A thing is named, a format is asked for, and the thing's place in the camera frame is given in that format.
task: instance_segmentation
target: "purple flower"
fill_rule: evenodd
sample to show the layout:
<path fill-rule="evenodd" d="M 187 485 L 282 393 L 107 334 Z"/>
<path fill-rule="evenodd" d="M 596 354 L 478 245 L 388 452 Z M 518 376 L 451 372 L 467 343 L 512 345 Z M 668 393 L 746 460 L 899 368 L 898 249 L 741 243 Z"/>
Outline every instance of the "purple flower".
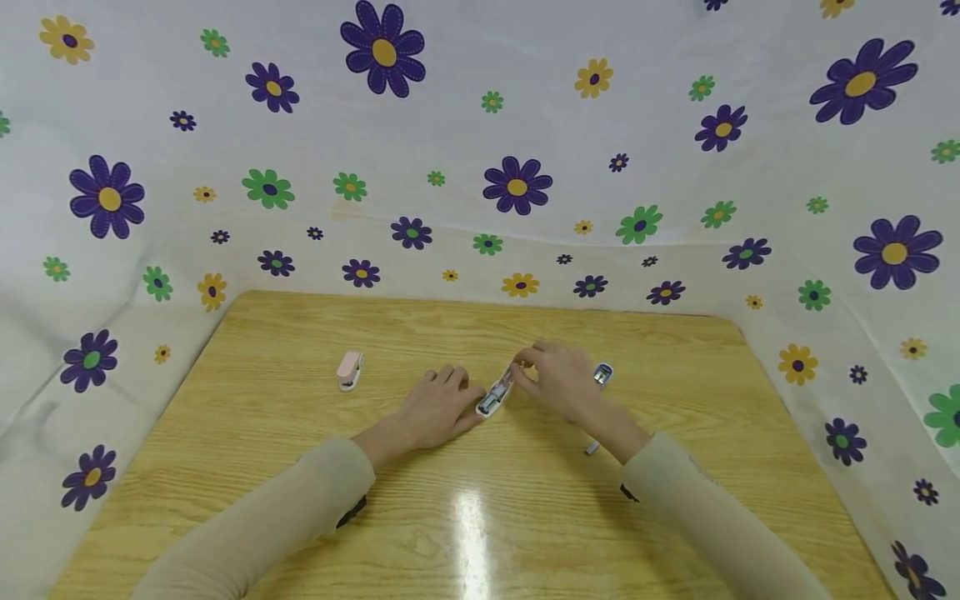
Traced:
<path fill-rule="evenodd" d="M 707 115 L 700 122 L 703 127 L 693 139 L 704 142 L 701 146 L 704 152 L 713 150 L 715 146 L 717 152 L 723 152 L 727 149 L 727 144 L 740 139 L 740 128 L 747 122 L 747 115 L 744 110 L 747 107 L 740 107 L 731 112 L 730 105 L 723 105 L 717 110 L 717 115 Z"/>
<path fill-rule="evenodd" d="M 681 285 L 682 283 L 682 281 L 674 281 L 673 283 L 665 281 L 659 286 L 652 288 L 647 299 L 651 304 L 663 304 L 666 306 L 673 300 L 680 299 L 681 292 L 686 289 Z"/>
<path fill-rule="evenodd" d="M 827 444 L 833 448 L 833 458 L 849 467 L 852 462 L 863 462 L 863 448 L 867 441 L 857 437 L 860 428 L 854 423 L 844 423 L 842 419 L 834 419 L 833 424 L 824 423 L 827 429 Z"/>
<path fill-rule="evenodd" d="M 118 162 L 110 170 L 107 161 L 100 155 L 90 157 L 90 173 L 82 169 L 70 172 L 70 183 L 83 192 L 70 201 L 73 214 L 90 220 L 90 232 L 94 237 L 107 237 L 110 227 L 113 234 L 122 240 L 130 235 L 130 221 L 134 225 L 143 223 L 143 210 L 134 204 L 143 200 L 143 186 L 130 183 L 130 167 L 126 162 Z"/>
<path fill-rule="evenodd" d="M 588 275 L 583 281 L 577 281 L 576 287 L 573 288 L 573 293 L 580 294 L 580 298 L 586 296 L 593 298 L 600 292 L 603 292 L 608 283 L 610 282 L 604 279 L 602 275 Z"/>
<path fill-rule="evenodd" d="M 906 215 L 894 229 L 886 219 L 877 219 L 870 225 L 874 237 L 860 236 L 853 240 L 853 248 L 863 252 L 853 264 L 860 274 L 873 272 L 870 285 L 882 290 L 894 280 L 901 290 L 909 290 L 917 283 L 914 271 L 933 273 L 940 266 L 940 259 L 925 251 L 940 246 L 944 236 L 940 231 L 930 230 L 917 234 L 920 219 Z"/>
<path fill-rule="evenodd" d="M 281 251 L 270 252 L 265 250 L 263 256 L 258 256 L 256 259 L 260 261 L 260 268 L 269 271 L 270 275 L 274 277 L 281 275 L 289 277 L 291 271 L 297 270 L 297 267 L 294 266 L 294 259 L 290 256 L 284 256 Z"/>
<path fill-rule="evenodd" d="M 767 238 L 754 240 L 748 237 L 743 241 L 743 246 L 730 246 L 730 253 L 723 257 L 723 262 L 727 263 L 728 269 L 739 267 L 740 271 L 743 271 L 750 265 L 763 264 L 763 257 L 772 251 L 773 249 L 767 246 Z"/>
<path fill-rule="evenodd" d="M 863 44 L 856 62 L 840 59 L 830 67 L 827 79 L 832 83 L 810 96 L 811 105 L 826 102 L 817 112 L 818 123 L 826 123 L 840 113 L 840 123 L 852 125 L 863 116 L 864 107 L 881 110 L 894 103 L 897 92 L 890 87 L 917 75 L 915 62 L 900 64 L 913 52 L 913 42 L 906 39 L 881 55 L 882 51 L 883 40 L 875 37 Z"/>
<path fill-rule="evenodd" d="M 68 488 L 67 493 L 60 500 L 60 505 L 66 508 L 73 504 L 73 510 L 80 512 L 86 506 L 87 500 L 94 500 L 107 493 L 107 482 L 113 481 L 117 469 L 111 467 L 117 453 L 111 450 L 106 452 L 103 444 L 93 448 L 93 456 L 86 452 L 80 455 L 77 461 L 80 470 L 70 473 L 63 479 L 63 486 Z"/>
<path fill-rule="evenodd" d="M 400 217 L 396 223 L 390 224 L 390 229 L 394 231 L 394 239 L 403 244 L 403 248 L 416 248 L 423 250 L 424 244 L 433 242 L 430 237 L 432 228 L 424 227 L 423 221 L 414 219 L 411 221 L 406 217 Z"/>
<path fill-rule="evenodd" d="M 182 132 L 193 131 L 193 128 L 197 127 L 197 122 L 193 120 L 192 114 L 187 114 L 186 110 L 181 110 L 170 116 L 170 120 L 173 121 L 174 127 L 179 127 Z"/>
<path fill-rule="evenodd" d="M 906 588 L 911 596 L 916 600 L 937 600 L 935 596 L 947 596 L 947 591 L 939 581 L 926 576 L 929 566 L 924 557 L 907 553 L 906 548 L 899 541 L 894 541 L 890 547 L 893 548 L 894 555 L 897 557 L 894 567 L 897 573 L 907 581 Z"/>
<path fill-rule="evenodd" d="M 117 367 L 116 357 L 111 356 L 117 350 L 117 341 L 109 337 L 107 329 L 101 329 L 96 339 L 92 332 L 84 334 L 80 339 L 80 347 L 72 348 L 63 355 L 63 362 L 69 367 L 60 374 L 60 383 L 73 381 L 73 389 L 77 394 L 85 392 L 91 381 L 95 386 L 104 385 L 107 381 L 105 372 Z"/>
<path fill-rule="evenodd" d="M 518 215 L 530 214 L 530 204 L 543 206 L 547 203 L 547 196 L 542 189 L 553 185 L 553 178 L 549 175 L 540 175 L 540 161 L 530 159 L 520 163 L 515 156 L 504 156 L 501 162 L 503 171 L 487 169 L 483 174 L 485 180 L 492 183 L 483 190 L 483 197 L 487 200 L 499 198 L 496 209 L 500 212 L 510 212 L 516 209 Z"/>
<path fill-rule="evenodd" d="M 272 112 L 280 112 L 281 108 L 293 112 L 291 105 L 300 101 L 300 95 L 292 89 L 294 78 L 289 75 L 280 77 L 280 69 L 272 62 L 266 68 L 261 62 L 255 62 L 252 67 L 253 72 L 247 74 L 247 84 L 253 88 L 253 99 L 257 102 L 266 101 L 267 108 Z"/>
<path fill-rule="evenodd" d="M 380 273 L 380 268 L 374 267 L 369 260 L 351 258 L 350 264 L 344 265 L 342 269 L 344 270 L 344 280 L 352 281 L 355 287 L 361 285 L 373 287 L 380 280 L 380 276 L 377 275 Z"/>
<path fill-rule="evenodd" d="M 356 48 L 347 55 L 347 68 L 354 73 L 367 73 L 367 86 L 374 94 L 390 89 L 397 98 L 410 95 L 407 80 L 422 82 L 426 67 L 410 57 L 423 50 L 423 35 L 417 30 L 405 33 L 403 11 L 394 4 L 383 9 L 383 19 L 367 0 L 357 2 L 357 27 L 349 21 L 340 26 L 340 37 Z"/>

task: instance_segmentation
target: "green flower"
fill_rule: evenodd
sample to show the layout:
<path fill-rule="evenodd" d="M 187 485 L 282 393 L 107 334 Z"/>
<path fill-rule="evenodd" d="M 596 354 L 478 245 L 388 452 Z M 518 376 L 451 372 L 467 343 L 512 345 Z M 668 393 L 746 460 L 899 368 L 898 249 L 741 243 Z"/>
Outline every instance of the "green flower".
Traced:
<path fill-rule="evenodd" d="M 930 153 L 933 155 L 930 159 L 936 160 L 940 164 L 953 162 L 957 158 L 957 155 L 960 154 L 960 142 L 953 141 L 952 139 L 946 142 L 940 142 Z"/>
<path fill-rule="evenodd" d="M 170 287 L 170 276 L 163 273 L 159 267 L 147 267 L 143 274 L 143 280 L 147 284 L 147 294 L 150 294 L 156 301 L 169 300 L 174 288 Z"/>
<path fill-rule="evenodd" d="M 264 208 L 276 206 L 280 210 L 286 210 L 287 203 L 291 203 L 295 198 L 294 193 L 289 191 L 290 181 L 277 179 L 273 169 L 267 169 L 264 173 L 251 169 L 250 178 L 243 180 L 243 184 L 250 190 L 247 198 L 259 200 Z"/>
<path fill-rule="evenodd" d="M 806 310 L 820 312 L 824 306 L 830 304 L 830 288 L 824 287 L 824 282 L 820 279 L 810 281 L 809 279 L 802 286 L 797 288 L 800 292 L 800 304 L 806 305 Z"/>
<path fill-rule="evenodd" d="M 358 180 L 355 173 L 341 173 L 339 178 L 333 180 L 333 184 L 337 186 L 336 192 L 343 196 L 344 200 L 363 202 L 363 197 L 367 195 L 367 190 L 364 189 L 367 183 Z"/>
<path fill-rule="evenodd" d="M 709 96 L 713 91 L 713 76 L 704 75 L 697 81 L 693 82 L 693 86 L 690 88 L 690 91 L 687 92 L 687 95 L 690 96 L 690 102 L 696 100 L 697 102 L 703 102 L 704 98 Z"/>
<path fill-rule="evenodd" d="M 493 256 L 494 254 L 503 250 L 503 240 L 495 235 L 481 233 L 473 238 L 473 247 L 480 251 L 481 254 L 489 254 L 490 256 Z"/>
<path fill-rule="evenodd" d="M 66 281 L 70 277 L 70 272 L 66 270 L 66 263 L 55 256 L 47 256 L 43 262 L 43 268 L 47 270 L 47 276 L 54 281 Z"/>
<path fill-rule="evenodd" d="M 734 212 L 736 212 L 736 208 L 733 206 L 733 201 L 720 202 L 717 203 L 717 206 L 708 208 L 705 211 L 704 218 L 701 219 L 700 222 L 703 223 L 707 229 L 716 229 L 732 219 Z"/>
<path fill-rule="evenodd" d="M 806 203 L 806 209 L 815 215 L 820 214 L 828 208 L 830 208 L 830 203 L 827 202 L 826 198 L 821 198 L 820 196 L 811 198 L 810 201 Z"/>
<path fill-rule="evenodd" d="M 486 112 L 496 114 L 501 108 L 503 108 L 503 96 L 500 95 L 500 92 L 487 92 L 487 95 L 483 97 L 483 109 Z"/>
<path fill-rule="evenodd" d="M 227 39 L 221 36 L 215 29 L 204 29 L 200 40 L 204 43 L 204 48 L 215 57 L 224 58 L 230 52 L 230 47 L 227 46 Z"/>
<path fill-rule="evenodd" d="M 653 204 L 650 208 L 638 206 L 633 217 L 624 217 L 620 221 L 620 225 L 623 227 L 616 231 L 616 235 L 623 238 L 624 246 L 631 242 L 642 244 L 648 235 L 657 232 L 657 223 L 662 218 L 663 215 L 657 212 L 656 204 Z"/>
<path fill-rule="evenodd" d="M 960 383 L 950 386 L 950 395 L 934 394 L 930 404 L 937 412 L 924 415 L 927 427 L 939 429 L 937 444 L 949 448 L 960 444 Z"/>

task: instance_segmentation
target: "flower center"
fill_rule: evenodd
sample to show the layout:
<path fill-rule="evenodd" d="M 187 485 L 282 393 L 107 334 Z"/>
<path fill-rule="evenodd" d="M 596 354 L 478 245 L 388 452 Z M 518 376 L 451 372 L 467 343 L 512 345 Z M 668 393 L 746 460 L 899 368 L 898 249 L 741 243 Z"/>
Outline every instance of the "flower center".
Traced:
<path fill-rule="evenodd" d="M 373 52 L 373 59 L 377 61 L 380 66 L 394 66 L 396 63 L 396 48 L 394 44 L 390 43 L 384 38 L 380 38 L 373 43 L 371 48 Z"/>
<path fill-rule="evenodd" d="M 862 96 L 876 84 L 876 75 L 872 71 L 864 71 L 847 82 L 844 92 L 851 98 Z"/>
<path fill-rule="evenodd" d="M 906 260 L 907 248 L 900 242 L 887 244 L 883 247 L 883 252 L 880 253 L 880 256 L 883 258 L 883 262 L 888 265 L 899 265 Z"/>
<path fill-rule="evenodd" d="M 511 196 L 522 196 L 527 193 L 527 182 L 524 180 L 510 180 L 507 183 L 507 191 Z"/>
<path fill-rule="evenodd" d="M 97 202 L 100 203 L 100 207 L 103 210 L 108 210 L 110 212 L 116 212 L 120 210 L 120 193 L 117 192 L 112 187 L 105 187 L 100 190 L 100 193 L 97 194 Z"/>

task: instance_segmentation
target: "wood grain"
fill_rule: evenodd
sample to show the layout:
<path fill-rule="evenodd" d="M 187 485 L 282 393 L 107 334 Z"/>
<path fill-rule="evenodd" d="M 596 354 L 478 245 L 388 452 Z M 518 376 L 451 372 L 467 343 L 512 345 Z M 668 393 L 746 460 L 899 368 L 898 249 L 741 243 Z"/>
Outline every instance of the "wood grain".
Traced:
<path fill-rule="evenodd" d="M 837 598 L 891 598 L 731 323 L 713 318 L 248 292 L 207 344 L 52 598 L 126 598 L 177 538 L 328 436 L 386 414 L 427 369 L 488 386 L 539 337 L 609 362 L 605 394 L 673 433 Z M 344 352 L 366 353 L 340 393 Z M 368 508 L 251 598 L 725 598 L 615 460 L 516 389 L 487 423 L 381 475 Z"/>

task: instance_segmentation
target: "flower print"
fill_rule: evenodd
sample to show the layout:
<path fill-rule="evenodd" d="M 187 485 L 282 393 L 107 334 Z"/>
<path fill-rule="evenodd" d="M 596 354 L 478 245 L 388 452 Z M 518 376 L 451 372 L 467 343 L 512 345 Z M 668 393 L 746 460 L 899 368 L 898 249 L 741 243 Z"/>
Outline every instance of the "flower print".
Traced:
<path fill-rule="evenodd" d="M 786 350 L 780 351 L 780 364 L 777 368 L 784 373 L 787 383 L 796 383 L 803 386 L 807 379 L 815 379 L 814 371 L 820 365 L 816 357 L 810 355 L 810 348 L 791 344 Z"/>
<path fill-rule="evenodd" d="M 292 271 L 297 270 L 297 267 L 294 266 L 294 259 L 290 256 L 284 256 L 281 251 L 270 252 L 265 250 L 263 256 L 258 256 L 256 259 L 260 262 L 260 269 L 269 271 L 270 275 L 274 277 L 281 275 L 289 277 Z"/>
<path fill-rule="evenodd" d="M 169 300 L 174 291 L 170 286 L 170 276 L 163 273 L 159 267 L 147 267 L 143 281 L 147 284 L 147 294 L 153 296 L 157 302 Z"/>
<path fill-rule="evenodd" d="M 200 41 L 204 43 L 207 52 L 219 59 L 226 58 L 227 54 L 230 53 L 227 39 L 215 29 L 204 29 L 204 32 L 200 35 Z"/>
<path fill-rule="evenodd" d="M 367 183 L 363 180 L 359 180 L 356 176 L 356 173 L 346 173 L 341 172 L 340 177 L 333 180 L 333 184 L 336 186 L 334 191 L 343 196 L 344 200 L 355 200 L 356 202 L 363 202 L 363 197 L 367 195 Z"/>
<path fill-rule="evenodd" d="M 926 344 L 917 338 L 907 338 L 900 344 L 900 354 L 909 360 L 920 360 L 926 356 Z"/>
<path fill-rule="evenodd" d="M 528 294 L 536 294 L 537 286 L 539 285 L 540 282 L 534 279 L 534 276 L 529 273 L 514 273 L 514 276 L 503 280 L 503 287 L 500 289 L 507 292 L 510 298 L 517 296 L 526 298 Z"/>
<path fill-rule="evenodd" d="M 717 110 L 717 115 L 707 115 L 700 121 L 701 129 L 693 139 L 698 142 L 704 142 L 701 148 L 704 152 L 709 152 L 713 148 L 717 152 L 723 152 L 727 149 L 727 144 L 740 139 L 740 128 L 747 122 L 747 115 L 744 113 L 746 107 L 740 107 L 731 112 L 730 105 L 723 105 Z"/>
<path fill-rule="evenodd" d="M 716 84 L 713 82 L 712 75 L 704 75 L 693 82 L 693 86 L 690 88 L 690 91 L 687 92 L 687 95 L 690 97 L 690 102 L 703 102 L 704 98 L 713 93 L 714 85 Z"/>
<path fill-rule="evenodd" d="M 492 112 L 493 114 L 503 108 L 503 96 L 500 95 L 500 92 L 487 92 L 483 97 L 483 108 L 486 112 Z"/>
<path fill-rule="evenodd" d="M 960 383 L 950 386 L 949 396 L 934 394 L 930 404 L 937 409 L 924 415 L 927 427 L 939 429 L 935 440 L 944 448 L 960 444 Z"/>
<path fill-rule="evenodd" d="M 286 210 L 287 203 L 293 202 L 296 198 L 290 191 L 290 181 L 278 179 L 273 169 L 267 169 L 263 173 L 251 169 L 250 178 L 243 179 L 242 183 L 250 190 L 247 192 L 247 198 L 259 200 L 264 208 L 276 206 L 280 210 Z"/>
<path fill-rule="evenodd" d="M 827 444 L 833 448 L 833 458 L 849 467 L 854 462 L 863 462 L 863 448 L 867 441 L 857 436 L 860 428 L 855 423 L 845 423 L 842 419 L 834 419 L 833 423 L 824 423 L 827 430 Z"/>
<path fill-rule="evenodd" d="M 366 285 L 367 287 L 373 287 L 373 285 L 380 280 L 379 267 L 374 267 L 369 260 L 355 260 L 350 259 L 349 264 L 342 267 L 344 270 L 344 280 L 352 281 L 354 287 L 360 287 Z"/>
<path fill-rule="evenodd" d="M 47 256 L 43 261 L 43 268 L 46 269 L 47 276 L 54 281 L 66 281 L 70 277 L 67 271 L 67 264 L 56 256 Z"/>
<path fill-rule="evenodd" d="M 607 59 L 590 59 L 586 69 L 577 71 L 577 83 L 573 89 L 580 91 L 580 97 L 596 98 L 600 92 L 610 89 L 610 78 L 613 77 L 613 69 L 607 68 Z"/>
<path fill-rule="evenodd" d="M 180 128 L 182 132 L 192 132 L 197 127 L 197 121 L 194 120 L 192 114 L 187 114 L 186 110 L 180 112 L 174 110 L 173 114 L 170 115 L 170 121 L 173 122 L 175 128 Z"/>
<path fill-rule="evenodd" d="M 805 305 L 806 310 L 820 312 L 824 306 L 830 304 L 830 288 L 824 287 L 824 282 L 820 279 L 808 279 L 797 291 L 800 292 L 800 304 Z"/>
<path fill-rule="evenodd" d="M 657 223 L 662 218 L 663 215 L 657 212 L 656 204 L 649 208 L 638 206 L 634 210 L 633 216 L 627 216 L 620 220 L 622 227 L 616 231 L 616 236 L 623 238 L 620 241 L 624 246 L 630 243 L 642 244 L 648 235 L 657 232 Z"/>
<path fill-rule="evenodd" d="M 736 207 L 733 205 L 733 201 L 718 202 L 716 206 L 710 206 L 704 211 L 704 217 L 700 219 L 700 222 L 704 224 L 704 228 L 716 229 L 732 219 L 734 212 L 736 212 Z"/>
<path fill-rule="evenodd" d="M 854 365 L 850 368 L 850 381 L 856 385 L 863 385 L 867 380 L 867 370 L 860 365 Z"/>
<path fill-rule="evenodd" d="M 610 282 L 604 279 L 602 275 L 588 275 L 584 277 L 582 281 L 577 281 L 576 286 L 573 288 L 573 293 L 579 294 L 580 298 L 584 298 L 586 296 L 593 298 L 600 292 L 603 292 L 608 283 Z"/>
<path fill-rule="evenodd" d="M 840 59 L 827 71 L 830 84 L 810 96 L 813 106 L 826 103 L 817 111 L 817 122 L 826 123 L 838 113 L 840 123 L 852 125 L 863 116 L 865 107 L 882 110 L 897 99 L 893 85 L 905 84 L 917 75 L 917 64 L 900 64 L 913 52 L 914 44 L 906 39 L 882 55 L 883 40 L 879 37 L 863 44 L 856 62 Z"/>
<path fill-rule="evenodd" d="M 627 168 L 630 158 L 627 155 L 617 155 L 610 159 L 610 170 L 619 173 Z"/>
<path fill-rule="evenodd" d="M 960 4 L 957 4 L 957 10 L 960 11 Z M 939 142 L 937 147 L 930 151 L 933 155 L 931 160 L 936 160 L 940 164 L 953 162 L 960 154 L 960 142 L 949 139 L 946 142 Z"/>
<path fill-rule="evenodd" d="M 899 576 L 907 581 L 906 589 L 911 596 L 916 600 L 937 600 L 935 596 L 947 596 L 947 590 L 939 581 L 927 577 L 926 572 L 930 567 L 924 557 L 908 553 L 903 544 L 896 540 L 890 547 L 897 557 L 894 567 Z"/>
<path fill-rule="evenodd" d="M 755 240 L 748 237 L 742 246 L 730 246 L 730 253 L 723 257 L 723 262 L 727 263 L 728 269 L 737 267 L 743 271 L 750 265 L 763 264 L 763 257 L 772 251 L 773 249 L 767 246 L 767 238 Z"/>
<path fill-rule="evenodd" d="M 247 74 L 247 85 L 253 88 L 251 96 L 257 102 L 266 102 L 270 112 L 293 112 L 293 105 L 300 101 L 300 95 L 293 90 L 294 78 L 280 76 L 280 69 L 272 62 L 265 68 L 263 63 L 254 62 L 253 72 Z"/>
<path fill-rule="evenodd" d="M 108 329 L 101 329 L 97 336 L 93 332 L 84 334 L 79 348 L 71 348 L 63 355 L 63 362 L 69 365 L 60 374 L 60 383 L 73 382 L 77 394 L 86 391 L 90 382 L 102 386 L 107 381 L 107 371 L 113 371 L 117 359 L 112 354 L 117 350 L 117 341 L 110 339 Z"/>
<path fill-rule="evenodd" d="M 892 278 L 894 285 L 901 290 L 909 290 L 917 283 L 914 271 L 933 273 L 940 266 L 940 259 L 926 251 L 932 250 L 944 241 L 937 230 L 920 229 L 920 219 L 906 215 L 897 223 L 897 228 L 886 219 L 877 219 L 870 225 L 874 234 L 860 236 L 853 240 L 853 249 L 863 252 L 853 267 L 862 275 L 873 272 L 870 285 L 882 290 Z"/>
<path fill-rule="evenodd" d="M 40 41 L 50 46 L 50 56 L 55 59 L 66 59 L 70 64 L 77 64 L 78 60 L 90 60 L 89 50 L 93 50 L 93 40 L 86 37 L 86 28 L 83 25 L 71 24 L 62 14 L 57 15 L 57 22 L 50 19 L 40 19 L 45 31 L 40 32 Z"/>
<path fill-rule="evenodd" d="M 480 251 L 481 254 L 489 254 L 490 256 L 493 256 L 494 254 L 503 250 L 503 240 L 495 235 L 481 233 L 473 238 L 473 247 Z"/>
<path fill-rule="evenodd" d="M 347 68 L 353 73 L 367 72 L 367 86 L 374 94 L 382 94 L 390 84 L 397 98 L 410 95 L 407 80 L 422 82 L 426 67 L 411 57 L 423 50 L 423 35 L 411 29 L 403 29 L 403 11 L 395 4 L 383 9 L 382 18 L 367 0 L 356 5 L 357 22 L 349 21 L 340 26 L 340 37 L 356 50 L 347 54 Z"/>
<path fill-rule="evenodd" d="M 504 156 L 501 161 L 503 171 L 487 169 L 483 174 L 485 180 L 492 183 L 483 190 L 483 197 L 487 200 L 499 199 L 496 209 L 500 212 L 510 212 L 516 209 L 518 215 L 530 214 L 530 204 L 543 206 L 547 203 L 547 195 L 541 192 L 553 185 L 553 178 L 549 175 L 540 175 L 540 161 L 531 158 L 520 163 L 515 156 Z"/>
<path fill-rule="evenodd" d="M 128 221 L 134 225 L 143 223 L 143 210 L 135 204 L 143 200 L 144 190 L 139 183 L 129 183 L 130 166 L 118 162 L 112 169 L 100 155 L 90 157 L 90 174 L 83 169 L 70 172 L 70 183 L 82 192 L 70 201 L 70 210 L 81 219 L 90 219 L 90 232 L 94 237 L 107 237 L 110 228 L 113 234 L 125 240 L 130 236 Z"/>
<path fill-rule="evenodd" d="M 916 487 L 913 489 L 913 493 L 917 495 L 917 500 L 923 502 L 927 506 L 933 506 L 940 502 L 937 499 L 937 496 L 940 495 L 939 492 L 933 489 L 933 484 L 925 479 L 918 480 L 915 484 Z"/>
<path fill-rule="evenodd" d="M 204 275 L 203 281 L 197 284 L 197 291 L 200 292 L 200 304 L 206 306 L 206 312 L 219 310 L 220 304 L 227 301 L 227 296 L 224 295 L 226 287 L 227 282 L 219 273 Z"/>
<path fill-rule="evenodd" d="M 647 299 L 651 304 L 663 304 L 666 306 L 673 300 L 679 300 L 681 293 L 686 289 L 682 286 L 682 281 L 665 281 L 659 286 L 653 287 L 650 290 L 650 295 L 647 296 Z"/>
<path fill-rule="evenodd" d="M 86 452 L 81 454 L 77 461 L 80 470 L 63 479 L 67 493 L 60 500 L 60 505 L 67 508 L 72 504 L 73 510 L 80 512 L 91 497 L 97 500 L 107 493 L 107 483 L 117 476 L 117 469 L 110 466 L 116 457 L 117 453 L 113 450 L 107 452 L 103 444 L 93 448 L 92 456 Z"/>

